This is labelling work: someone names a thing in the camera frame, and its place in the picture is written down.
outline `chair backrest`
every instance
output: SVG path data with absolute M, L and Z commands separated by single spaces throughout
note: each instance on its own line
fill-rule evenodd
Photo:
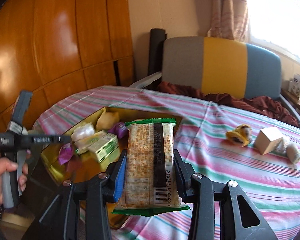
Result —
M 219 38 L 178 37 L 164 41 L 162 80 L 205 94 L 236 98 L 269 96 L 281 89 L 281 62 L 273 52 Z

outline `metal screw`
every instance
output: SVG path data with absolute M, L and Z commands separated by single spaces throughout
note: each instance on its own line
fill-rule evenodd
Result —
M 192 177 L 194 177 L 195 179 L 202 179 L 202 174 L 196 172 L 196 173 L 192 174 Z
M 106 174 L 105 172 L 100 172 L 100 173 L 98 174 L 98 177 L 99 177 L 100 179 L 106 179 L 106 178 L 108 178 L 108 174 Z
M 231 181 L 229 181 L 229 185 L 231 187 L 236 187 L 238 185 L 238 183 L 235 180 L 231 180 Z
M 69 179 L 66 179 L 66 180 L 62 183 L 62 185 L 65 186 L 65 187 L 69 187 L 71 184 L 72 184 L 72 181 L 69 180 Z

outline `yellow snack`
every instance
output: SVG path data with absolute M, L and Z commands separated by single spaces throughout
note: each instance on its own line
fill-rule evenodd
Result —
M 99 117 L 96 130 L 109 130 L 120 121 L 119 113 L 103 112 Z

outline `window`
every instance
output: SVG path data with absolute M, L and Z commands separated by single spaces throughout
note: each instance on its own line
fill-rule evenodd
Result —
M 250 41 L 300 62 L 300 0 L 247 0 Z

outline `gold tray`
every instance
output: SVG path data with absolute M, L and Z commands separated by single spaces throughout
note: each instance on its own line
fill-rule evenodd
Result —
M 95 126 L 97 120 L 99 119 L 102 112 L 104 111 L 119 112 L 120 121 L 123 122 L 130 122 L 135 119 L 175 118 L 177 123 L 173 129 L 174 135 L 176 134 L 180 122 L 182 120 L 182 117 L 171 115 L 171 114 L 154 113 L 148 111 L 131 110 L 125 108 L 116 108 L 116 107 L 104 107 L 99 109 L 95 113 L 89 115 L 81 122 L 77 123 L 75 126 L 70 128 L 64 134 L 71 135 L 74 129 L 76 129 L 79 126 L 82 126 L 83 122 L 85 123 L 91 122 Z M 79 155 L 79 158 L 81 159 L 82 162 L 82 166 L 72 173 L 66 172 L 65 165 L 60 165 L 58 162 L 58 153 L 61 148 L 61 145 L 58 144 L 49 145 L 42 151 L 41 158 L 50 176 L 55 180 L 57 184 L 61 184 L 61 182 L 63 182 L 65 179 L 71 179 L 74 183 L 77 183 L 77 182 L 87 181 L 91 179 L 93 176 L 97 175 L 99 172 L 105 171 L 110 163 L 118 160 L 121 151 L 123 149 L 126 149 L 127 146 L 128 146 L 128 136 L 119 139 L 119 147 L 115 149 L 111 154 L 109 154 L 101 163 L 97 162 L 95 154 L 91 152 L 83 153 Z M 112 229 L 118 229 L 127 220 L 128 216 L 112 214 L 111 212 L 114 209 L 114 207 L 115 207 L 114 203 L 107 203 L 110 227 Z

